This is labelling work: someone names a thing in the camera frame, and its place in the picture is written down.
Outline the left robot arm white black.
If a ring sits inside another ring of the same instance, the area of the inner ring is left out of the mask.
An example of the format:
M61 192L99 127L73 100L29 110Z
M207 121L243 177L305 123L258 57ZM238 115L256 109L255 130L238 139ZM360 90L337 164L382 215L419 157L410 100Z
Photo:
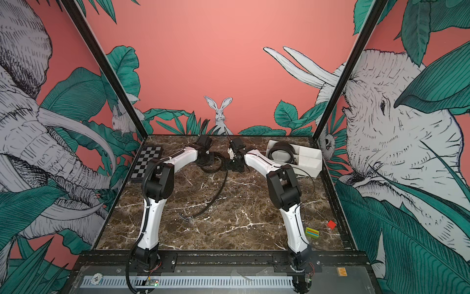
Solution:
M175 187L175 173L193 162L211 164L209 149L212 138L201 135L197 141L183 147L175 154L148 162L141 185L144 197L144 214L137 247L151 251L159 243L159 227L166 200Z

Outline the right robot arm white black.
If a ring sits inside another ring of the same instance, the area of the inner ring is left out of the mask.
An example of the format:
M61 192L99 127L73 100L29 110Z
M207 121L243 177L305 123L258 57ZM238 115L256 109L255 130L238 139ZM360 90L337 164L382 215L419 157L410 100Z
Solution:
M250 167L266 178L270 200L282 214L290 251L306 251L309 243L301 218L302 192L292 166L277 164L257 149L247 148L240 138L229 142L230 169L242 172L244 167Z

